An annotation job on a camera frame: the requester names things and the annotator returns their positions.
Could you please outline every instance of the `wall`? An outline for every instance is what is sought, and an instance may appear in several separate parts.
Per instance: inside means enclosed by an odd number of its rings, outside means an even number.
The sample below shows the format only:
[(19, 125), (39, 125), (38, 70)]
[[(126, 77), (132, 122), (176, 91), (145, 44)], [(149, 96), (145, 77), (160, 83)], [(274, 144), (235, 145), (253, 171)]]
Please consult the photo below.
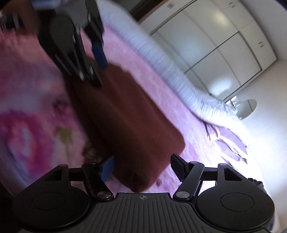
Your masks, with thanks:
[(287, 11), (276, 0), (241, 0), (268, 37), (276, 55), (287, 60)]
[(121, 0), (118, 1), (126, 10), (130, 11), (136, 6), (141, 0)]
[(240, 101), (257, 101), (255, 111), (243, 123), (252, 135), (252, 154), (275, 203), (282, 230), (287, 228), (286, 87), (287, 61), (279, 60), (236, 95)]

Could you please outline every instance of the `ribbed black plate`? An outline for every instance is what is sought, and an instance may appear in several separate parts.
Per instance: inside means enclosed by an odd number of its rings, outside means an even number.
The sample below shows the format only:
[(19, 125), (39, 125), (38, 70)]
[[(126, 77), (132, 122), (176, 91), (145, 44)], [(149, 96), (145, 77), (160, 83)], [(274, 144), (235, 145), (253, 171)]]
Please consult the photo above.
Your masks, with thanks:
[(220, 233), (203, 222), (188, 203), (173, 201), (168, 193), (119, 193), (99, 203), (81, 223), (61, 233)]

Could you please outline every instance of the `round mirror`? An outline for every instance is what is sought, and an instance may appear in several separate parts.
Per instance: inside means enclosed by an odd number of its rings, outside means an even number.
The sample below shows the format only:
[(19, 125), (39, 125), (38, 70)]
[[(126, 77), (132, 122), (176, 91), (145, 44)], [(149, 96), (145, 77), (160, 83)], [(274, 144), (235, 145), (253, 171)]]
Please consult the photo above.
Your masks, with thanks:
[(257, 101), (253, 99), (241, 102), (239, 105), (236, 106), (237, 116), (239, 117), (239, 119), (243, 120), (254, 112), (256, 106)]

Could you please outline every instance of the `bed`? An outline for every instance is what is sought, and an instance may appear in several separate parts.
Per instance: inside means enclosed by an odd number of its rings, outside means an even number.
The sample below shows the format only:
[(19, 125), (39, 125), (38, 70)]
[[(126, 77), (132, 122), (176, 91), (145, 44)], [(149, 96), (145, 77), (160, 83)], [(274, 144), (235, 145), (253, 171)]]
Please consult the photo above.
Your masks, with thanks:
[[(228, 163), (247, 178), (262, 180), (247, 153), (250, 135), (223, 102), (197, 90), (163, 50), (116, 3), (98, 0), (104, 23), (104, 52), (130, 72), (182, 133), (181, 156), (208, 167)], [(91, 45), (82, 34), (92, 57)], [(0, 34), (0, 181), (16, 195), (59, 164), (80, 167), (89, 156), (87, 136), (65, 92), (62, 74), (36, 38)], [(111, 176), (111, 191), (131, 192)], [(168, 166), (146, 193), (180, 185)], [(202, 190), (212, 183), (203, 184)]]

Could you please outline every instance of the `pink floral pattern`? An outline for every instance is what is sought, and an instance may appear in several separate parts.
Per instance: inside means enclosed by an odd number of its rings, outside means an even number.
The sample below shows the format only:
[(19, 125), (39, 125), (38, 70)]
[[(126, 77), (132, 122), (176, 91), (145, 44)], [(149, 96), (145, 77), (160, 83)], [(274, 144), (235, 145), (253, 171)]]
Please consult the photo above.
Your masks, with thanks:
[[(83, 42), (92, 57), (91, 44)], [(110, 63), (130, 72), (167, 118), (180, 130), (186, 148), (182, 157), (216, 167), (225, 162), (208, 140), (204, 122), (192, 114), (163, 80), (112, 30), (105, 28), (104, 52)], [(62, 74), (36, 38), (0, 33), (0, 133), (10, 152), (6, 159), (23, 167), (35, 181), (58, 164), (80, 167), (86, 135), (65, 92)], [(170, 192), (180, 182), (169, 166), (147, 192)], [(130, 192), (113, 176), (113, 191)]]
[(0, 114), (0, 135), (29, 174), (42, 176), (51, 170), (54, 142), (36, 116), (14, 110)]

